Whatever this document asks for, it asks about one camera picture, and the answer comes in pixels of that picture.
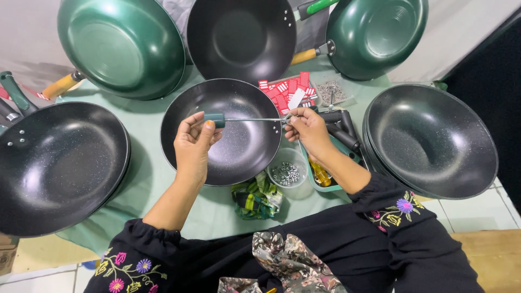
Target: green tray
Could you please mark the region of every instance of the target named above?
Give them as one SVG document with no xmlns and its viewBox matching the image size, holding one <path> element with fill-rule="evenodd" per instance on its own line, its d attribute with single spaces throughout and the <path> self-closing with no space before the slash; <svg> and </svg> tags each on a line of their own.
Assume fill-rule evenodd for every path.
<svg viewBox="0 0 521 293">
<path fill-rule="evenodd" d="M 353 151 L 351 151 L 350 149 L 348 149 L 343 143 L 341 143 L 338 139 L 334 138 L 332 135 L 329 135 L 329 139 L 331 140 L 331 142 L 333 143 L 334 146 L 337 147 L 337 149 L 339 151 L 341 151 L 343 154 L 345 155 L 348 155 L 350 158 L 352 158 L 356 163 L 360 163 L 360 157 L 354 153 Z M 306 149 L 304 148 L 304 145 L 302 145 L 299 141 L 299 145 L 300 145 L 300 150 L 302 151 L 302 155 L 304 155 L 304 157 L 306 158 L 306 166 L 307 166 L 307 174 L 308 174 L 308 177 L 309 177 L 309 181 L 311 182 L 311 185 L 317 190 L 317 191 L 320 191 L 320 192 L 329 192 L 329 191 L 335 191 L 335 190 L 340 190 L 342 189 L 342 187 L 340 187 L 340 185 L 338 184 L 335 184 L 335 185 L 331 185 L 331 186 L 328 186 L 328 187 L 322 187 L 320 185 L 317 184 L 317 182 L 315 182 L 315 179 L 313 179 L 313 173 L 311 171 L 311 166 L 309 164 L 309 161 L 307 160 L 307 152 L 306 152 Z"/>
</svg>

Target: stack of pans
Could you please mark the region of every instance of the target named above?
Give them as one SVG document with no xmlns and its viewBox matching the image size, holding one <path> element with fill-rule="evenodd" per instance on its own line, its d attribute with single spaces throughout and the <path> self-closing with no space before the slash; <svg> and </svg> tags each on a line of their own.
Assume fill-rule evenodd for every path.
<svg viewBox="0 0 521 293">
<path fill-rule="evenodd" d="M 477 114 L 436 88 L 402 84 L 380 93 L 363 121 L 363 156 L 415 193 L 465 199 L 487 190 L 498 154 Z"/>
</svg>

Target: hand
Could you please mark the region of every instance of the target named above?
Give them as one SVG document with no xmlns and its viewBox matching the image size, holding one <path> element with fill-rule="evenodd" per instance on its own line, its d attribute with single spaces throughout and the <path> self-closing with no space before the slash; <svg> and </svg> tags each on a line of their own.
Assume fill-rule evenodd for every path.
<svg viewBox="0 0 521 293">
<path fill-rule="evenodd" d="M 176 149 L 177 178 L 200 188 L 208 174 L 208 151 L 222 138 L 211 120 L 203 123 L 204 112 L 195 113 L 179 125 L 173 147 Z"/>
<path fill-rule="evenodd" d="M 329 139 L 326 123 L 315 111 L 310 108 L 295 108 L 289 113 L 294 116 L 286 125 L 286 138 L 293 142 L 297 139 L 304 144 L 311 160 L 321 166 L 325 165 L 325 159 L 338 152 L 338 149 Z"/>
</svg>

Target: green tablecloth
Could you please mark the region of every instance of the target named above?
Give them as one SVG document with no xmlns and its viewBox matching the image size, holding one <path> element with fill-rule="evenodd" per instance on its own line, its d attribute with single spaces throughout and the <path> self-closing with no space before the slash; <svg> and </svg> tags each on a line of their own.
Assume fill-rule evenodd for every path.
<svg viewBox="0 0 521 293">
<path fill-rule="evenodd" d="M 285 76 L 298 75 L 301 71 L 309 71 L 311 79 L 316 84 L 321 84 L 336 74 L 325 56 L 292 66 Z M 58 236 L 101 255 L 127 220 L 143 217 L 147 213 L 176 175 L 163 157 L 159 144 L 159 127 L 163 113 L 177 95 L 201 81 L 204 79 L 197 69 L 194 66 L 187 66 L 181 81 L 182 86 L 163 99 L 126 100 L 105 93 L 90 82 L 85 82 L 67 97 L 58 99 L 58 102 L 90 102 L 109 109 L 121 119 L 130 134 L 132 143 L 129 170 L 114 198 L 82 223 L 58 232 Z M 340 85 L 348 95 L 354 95 L 356 104 L 346 108 L 351 113 L 357 131 L 361 134 L 362 118 L 367 105 L 391 84 L 388 78 L 383 76 L 368 82 L 340 80 Z M 290 144 L 283 139 L 281 147 L 297 148 L 297 144 Z M 344 204 L 348 200 L 343 192 L 317 192 L 309 182 L 305 182 L 300 190 L 313 194 L 304 200 L 286 198 L 281 212 L 274 219 L 245 221 L 239 219 L 234 212 L 235 203 L 231 198 L 230 187 L 205 186 L 201 189 L 188 215 L 182 235 L 190 239 L 214 239 L 267 229 Z"/>
</svg>

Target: white tag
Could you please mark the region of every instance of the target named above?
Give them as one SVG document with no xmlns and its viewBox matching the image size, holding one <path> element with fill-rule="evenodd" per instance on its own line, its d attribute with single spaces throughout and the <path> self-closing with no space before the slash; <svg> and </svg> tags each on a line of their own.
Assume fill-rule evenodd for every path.
<svg viewBox="0 0 521 293">
<path fill-rule="evenodd" d="M 292 110 L 297 108 L 305 95 L 305 91 L 297 89 L 297 91 L 293 94 L 293 97 L 291 97 L 288 101 L 288 109 Z"/>
</svg>

